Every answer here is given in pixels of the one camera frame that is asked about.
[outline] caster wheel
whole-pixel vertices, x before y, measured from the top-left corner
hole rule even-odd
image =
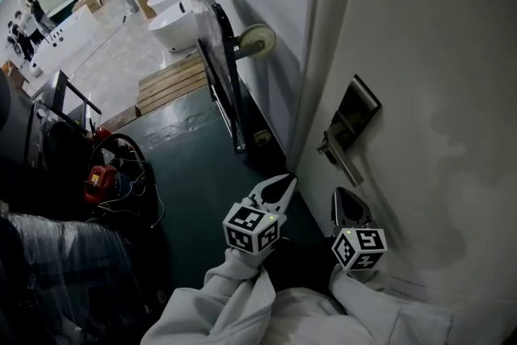
[[[263,147],[269,141],[271,141],[271,133],[266,129],[253,134],[253,142],[257,147]]]
[[[258,41],[264,43],[264,49],[248,57],[265,57],[275,47],[276,35],[266,25],[251,25],[239,36],[239,48],[250,46]]]

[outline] door handle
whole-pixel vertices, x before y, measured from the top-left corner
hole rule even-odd
[[[352,162],[348,154],[338,143],[336,134],[338,133],[339,125],[333,124],[327,129],[323,135],[323,142],[316,147],[320,154],[325,154],[332,164],[338,165],[338,167],[345,173],[345,176],[350,180],[353,187],[359,186],[364,178]]]

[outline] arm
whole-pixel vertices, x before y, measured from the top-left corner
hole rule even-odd
[[[174,291],[141,345],[216,343],[230,335],[239,343],[259,343],[275,300],[271,281],[259,268],[269,253],[252,256],[228,249],[225,262],[207,272],[201,290]]]

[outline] plastic wrap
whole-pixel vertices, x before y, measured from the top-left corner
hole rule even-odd
[[[25,215],[2,220],[3,233],[11,235],[10,255],[22,256],[11,257],[11,268],[4,263],[6,279],[24,287],[13,292],[32,329],[46,337],[40,343],[96,343],[145,319],[131,249],[118,233]]]

